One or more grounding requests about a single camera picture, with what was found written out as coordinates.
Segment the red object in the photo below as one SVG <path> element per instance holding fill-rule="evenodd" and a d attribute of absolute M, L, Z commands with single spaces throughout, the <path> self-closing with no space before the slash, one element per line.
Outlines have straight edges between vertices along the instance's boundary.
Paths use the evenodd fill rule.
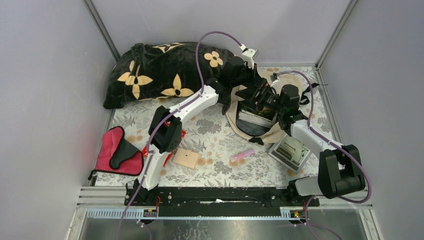
<path fill-rule="evenodd" d="M 186 131 L 182 130 L 181 131 L 181 139 L 183 139 L 185 135 L 186 135 Z M 163 164 L 164 167 L 167 165 L 168 161 L 171 159 L 171 156 L 174 155 L 176 152 L 177 152 L 177 150 L 175 149 L 166 157 L 165 163 Z M 143 151 L 141 151 L 141 153 L 143 154 L 143 156 L 145 158 L 147 158 L 148 154 L 147 154 L 146 147 L 143 148 Z"/>
<path fill-rule="evenodd" d="M 143 169 L 143 157 L 142 152 L 138 149 L 130 158 L 123 159 L 118 169 L 113 169 L 111 167 L 110 161 L 116 153 L 118 146 L 122 144 L 123 141 L 126 141 L 124 139 L 124 135 L 125 132 L 121 126 L 114 127 L 103 135 L 101 150 L 97 156 L 95 168 L 91 171 L 88 179 L 91 179 L 93 172 L 105 172 L 129 176 L 140 175 Z"/>

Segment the floral tablecloth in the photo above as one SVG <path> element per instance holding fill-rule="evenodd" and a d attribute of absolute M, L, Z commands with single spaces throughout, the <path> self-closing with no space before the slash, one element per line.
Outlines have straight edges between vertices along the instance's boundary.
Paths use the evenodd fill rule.
<path fill-rule="evenodd" d="M 315 82 L 312 67 L 260 67 L 259 74 L 297 70 Z M 308 84 L 297 75 L 305 89 Z M 318 88 L 314 89 L 314 110 L 312 124 L 327 137 L 331 137 L 330 124 Z M 181 98 L 154 99 L 128 103 L 117 109 L 111 122 L 111 128 L 122 126 L 126 139 L 137 148 L 143 149 L 149 138 L 148 128 L 157 107 L 173 106 Z M 299 174 L 293 173 L 267 154 L 270 145 L 261 146 L 250 143 L 236 135 L 221 114 L 222 106 L 216 104 L 202 111 L 189 120 L 183 129 L 187 132 L 180 147 L 200 153 L 195 169 L 190 169 L 172 162 L 160 172 L 160 186 L 166 187 L 285 187 L 292 179 L 314 176 L 318 173 L 318 159 L 311 155 Z M 308 115 L 310 105 L 300 107 Z M 230 158 L 253 148 L 255 154 L 237 163 Z M 95 186 L 124 186 L 134 180 L 135 176 L 98 172 Z"/>

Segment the beige card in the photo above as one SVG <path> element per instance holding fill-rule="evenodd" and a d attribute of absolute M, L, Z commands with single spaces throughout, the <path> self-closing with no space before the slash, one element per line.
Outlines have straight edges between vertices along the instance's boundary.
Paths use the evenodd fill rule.
<path fill-rule="evenodd" d="M 187 168 L 195 169 L 200 154 L 184 148 L 178 148 L 173 162 Z"/>

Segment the beige bag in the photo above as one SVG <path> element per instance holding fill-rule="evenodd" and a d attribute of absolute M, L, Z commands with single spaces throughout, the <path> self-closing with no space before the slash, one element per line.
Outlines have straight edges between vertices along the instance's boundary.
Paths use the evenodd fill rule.
<path fill-rule="evenodd" d="M 268 83 L 271 85 L 272 81 L 271 81 L 271 75 L 273 74 L 273 72 L 271 71 L 263 71 L 260 72 L 259 75 L 262 78 L 265 78 Z M 301 83 L 299 81 L 299 79 L 291 74 L 284 74 L 278 77 L 279 81 L 274 83 L 272 86 L 275 88 L 276 92 L 279 94 L 281 92 L 281 88 L 284 85 L 287 84 L 291 84 L 294 85 L 296 87 L 299 88 L 299 96 L 302 95 L 302 86 Z M 244 133 L 243 131 L 241 131 L 237 126 L 236 126 L 236 115 L 237 115 L 237 105 L 239 103 L 239 101 L 243 100 L 240 97 L 236 96 L 236 92 L 239 90 L 243 90 L 245 89 L 245 86 L 238 86 L 232 89 L 231 92 L 231 105 L 228 109 L 228 111 L 226 112 L 226 118 L 228 119 L 229 124 L 231 125 L 232 130 L 234 130 L 234 132 L 236 134 L 238 134 L 239 136 L 241 136 L 242 138 L 248 140 L 249 142 L 252 143 L 258 143 L 258 144 L 274 144 L 274 143 L 278 143 L 279 141 L 281 141 L 283 139 L 283 137 L 286 135 L 286 133 L 281 130 L 278 122 L 274 124 L 274 126 L 271 127 L 271 129 L 266 132 L 263 135 L 260 136 L 250 136 L 247 135 L 246 133 Z"/>

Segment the pillow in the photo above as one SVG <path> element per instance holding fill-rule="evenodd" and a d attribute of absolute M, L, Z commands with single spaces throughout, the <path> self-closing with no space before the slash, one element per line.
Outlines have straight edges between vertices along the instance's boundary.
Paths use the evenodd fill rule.
<path fill-rule="evenodd" d="M 201 88 L 196 68 L 197 42 L 162 45 L 138 43 L 118 60 L 110 74 L 105 109 L 125 103 L 168 97 L 188 97 Z M 206 81 L 217 75 L 233 56 L 226 49 L 200 44 L 199 66 Z"/>

